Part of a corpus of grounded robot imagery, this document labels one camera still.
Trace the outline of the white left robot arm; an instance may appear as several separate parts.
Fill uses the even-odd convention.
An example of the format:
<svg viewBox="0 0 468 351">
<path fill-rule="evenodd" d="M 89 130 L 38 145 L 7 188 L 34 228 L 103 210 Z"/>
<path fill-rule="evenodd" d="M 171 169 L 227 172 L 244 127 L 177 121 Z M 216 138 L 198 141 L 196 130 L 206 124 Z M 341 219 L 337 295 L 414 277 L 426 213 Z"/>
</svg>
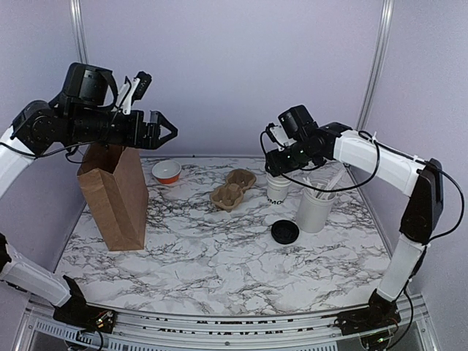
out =
<svg viewBox="0 0 468 351">
<path fill-rule="evenodd" d="M 178 130 L 160 112 L 145 120 L 132 104 L 143 98 L 151 76 L 139 72 L 117 86 L 109 69 L 69 66 L 51 101 L 30 102 L 1 136 L 1 190 L 7 191 L 33 162 L 80 147 L 78 181 L 107 248 L 141 250 L 145 243 L 148 190 L 140 150 L 155 150 Z"/>
</svg>

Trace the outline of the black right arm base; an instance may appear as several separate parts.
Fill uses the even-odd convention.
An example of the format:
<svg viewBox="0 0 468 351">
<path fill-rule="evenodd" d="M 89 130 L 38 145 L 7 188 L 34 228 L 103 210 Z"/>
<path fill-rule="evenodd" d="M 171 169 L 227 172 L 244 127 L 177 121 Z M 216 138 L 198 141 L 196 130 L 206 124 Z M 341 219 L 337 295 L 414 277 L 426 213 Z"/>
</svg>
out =
<svg viewBox="0 0 468 351">
<path fill-rule="evenodd" d="M 396 301 L 385 300 L 375 290 L 369 298 L 367 307 L 339 312 L 333 325 L 346 336 L 392 325 L 397 326 L 400 322 Z"/>
</svg>

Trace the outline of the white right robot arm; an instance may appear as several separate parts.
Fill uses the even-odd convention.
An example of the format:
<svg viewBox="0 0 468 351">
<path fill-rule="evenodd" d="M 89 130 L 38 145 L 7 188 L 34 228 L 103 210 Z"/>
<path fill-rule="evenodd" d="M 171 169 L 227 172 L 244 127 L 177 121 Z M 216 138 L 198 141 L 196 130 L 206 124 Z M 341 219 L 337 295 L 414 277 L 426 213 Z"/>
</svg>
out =
<svg viewBox="0 0 468 351">
<path fill-rule="evenodd" d="M 331 160 L 365 171 L 409 198 L 390 265 L 362 313 L 362 321 L 376 328 L 390 316 L 388 302 L 400 296 L 415 274 L 442 214 L 442 165 L 436 159 L 407 156 L 339 122 L 319 126 L 303 105 L 284 111 L 278 120 L 265 128 L 277 145 L 265 155 L 265 169 L 272 176 Z"/>
</svg>

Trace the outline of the brown paper bag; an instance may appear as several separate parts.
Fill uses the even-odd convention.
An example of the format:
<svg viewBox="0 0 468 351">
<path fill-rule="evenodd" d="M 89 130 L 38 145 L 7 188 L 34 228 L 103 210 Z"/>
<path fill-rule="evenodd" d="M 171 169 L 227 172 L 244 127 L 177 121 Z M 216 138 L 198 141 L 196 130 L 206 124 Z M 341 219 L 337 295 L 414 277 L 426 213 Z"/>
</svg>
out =
<svg viewBox="0 0 468 351">
<path fill-rule="evenodd" d="M 85 153 L 77 176 L 107 248 L 143 249 L 148 189 L 138 150 L 95 143 Z"/>
</svg>

